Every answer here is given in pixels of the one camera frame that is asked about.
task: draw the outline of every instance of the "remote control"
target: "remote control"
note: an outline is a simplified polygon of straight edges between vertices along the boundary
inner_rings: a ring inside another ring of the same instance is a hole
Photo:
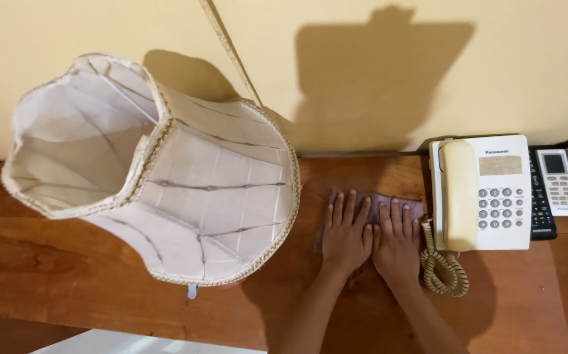
[[[553,216],[568,216],[568,159],[563,149],[536,150],[545,194]]]
[[[531,169],[532,223],[531,241],[546,241],[557,237],[557,228],[548,199],[544,193],[544,182],[537,164],[536,154],[529,151],[529,167]]]

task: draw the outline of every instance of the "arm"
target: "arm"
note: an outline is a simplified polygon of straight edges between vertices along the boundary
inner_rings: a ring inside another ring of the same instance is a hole
[[[439,315],[419,285],[419,221],[411,221],[409,206],[400,210],[394,199],[391,212],[380,205],[374,227],[374,266],[406,314],[426,354],[469,354],[461,339]]]
[[[328,205],[323,235],[324,261],[319,275],[304,294],[280,346],[279,354],[317,354],[336,299],[354,269],[372,252],[372,227],[365,226],[371,200],[366,198],[354,221],[356,192],[351,191],[343,213],[342,193]]]

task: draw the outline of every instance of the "hand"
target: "hand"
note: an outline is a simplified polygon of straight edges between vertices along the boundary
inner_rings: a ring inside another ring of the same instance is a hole
[[[369,197],[365,199],[354,220],[356,191],[350,191],[345,213],[343,213],[343,199],[343,193],[339,193],[335,204],[327,206],[322,269],[335,270],[348,277],[369,258],[372,252],[372,226],[365,226],[372,201]]]
[[[400,212],[398,199],[392,201],[390,216],[387,205],[380,204],[380,226],[374,226],[372,260],[391,291],[402,286],[419,287],[419,221],[411,221],[412,217],[409,205],[404,205],[404,212]]]

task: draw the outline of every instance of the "remote display screen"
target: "remote display screen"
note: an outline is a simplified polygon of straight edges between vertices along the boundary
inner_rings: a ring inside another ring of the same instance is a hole
[[[563,158],[560,154],[543,155],[544,165],[547,166],[547,173],[566,173],[563,166]]]

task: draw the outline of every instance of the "black remote control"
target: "black remote control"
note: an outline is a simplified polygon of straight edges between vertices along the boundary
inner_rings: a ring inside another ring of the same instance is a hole
[[[529,161],[532,187],[531,241],[552,240],[557,237],[556,222],[551,214],[551,208],[548,206],[546,193],[544,193],[544,182],[534,150],[529,150]]]

